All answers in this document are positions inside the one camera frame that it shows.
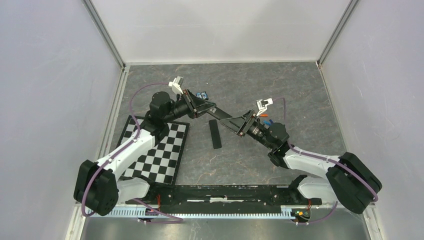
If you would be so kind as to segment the blue battery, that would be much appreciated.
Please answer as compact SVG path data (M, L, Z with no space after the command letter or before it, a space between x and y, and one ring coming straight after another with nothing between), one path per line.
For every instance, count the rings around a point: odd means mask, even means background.
M264 120L263 123L267 126L271 126L272 124L269 121Z

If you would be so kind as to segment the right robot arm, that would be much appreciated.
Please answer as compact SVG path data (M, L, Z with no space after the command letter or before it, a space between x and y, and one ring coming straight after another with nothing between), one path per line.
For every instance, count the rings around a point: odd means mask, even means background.
M338 201L351 212L361 214L369 204L378 201L383 185L354 153L337 156L305 151L289 143L290 136L283 123L265 124L253 110L238 117L218 108L211 114L236 135L250 136L267 147L268 157L275 166L311 174L301 177L289 189L293 203L302 204L310 198Z

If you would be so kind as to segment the black remote control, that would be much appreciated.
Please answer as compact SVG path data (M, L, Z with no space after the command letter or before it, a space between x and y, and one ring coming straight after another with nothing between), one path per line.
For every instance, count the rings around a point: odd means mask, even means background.
M213 118L215 118L215 119L217 119L219 121L222 120L222 119L232 118L232 116L229 113L223 111L222 109L220 109L218 107L212 107L212 108L210 108L207 111L207 113L209 115L211 115Z

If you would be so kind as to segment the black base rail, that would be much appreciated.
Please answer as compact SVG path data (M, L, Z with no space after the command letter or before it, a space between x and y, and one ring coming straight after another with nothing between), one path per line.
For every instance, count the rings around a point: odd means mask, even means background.
M282 206L322 205L288 185L155 185L141 201L167 214L276 214Z

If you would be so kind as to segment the checkerboard calibration board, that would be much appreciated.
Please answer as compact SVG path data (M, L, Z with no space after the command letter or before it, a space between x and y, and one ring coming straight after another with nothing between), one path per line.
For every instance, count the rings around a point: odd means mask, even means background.
M160 184L175 184L190 124L173 121L168 126L168 136L132 163L121 175L121 180L145 177Z

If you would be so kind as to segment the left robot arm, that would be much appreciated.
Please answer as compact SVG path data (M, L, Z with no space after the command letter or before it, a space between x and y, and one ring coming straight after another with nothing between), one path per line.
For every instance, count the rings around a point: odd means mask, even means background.
M73 197L81 203L82 215L89 217L86 209L90 209L93 214L105 216L116 204L130 200L153 203L157 190L146 180L137 177L120 180L120 177L141 155L168 136L169 122L183 116L200 117L215 106L189 90L180 93L178 100L172 100L165 91L155 93L143 122L135 122L136 132L129 139L97 161L86 160L80 165Z

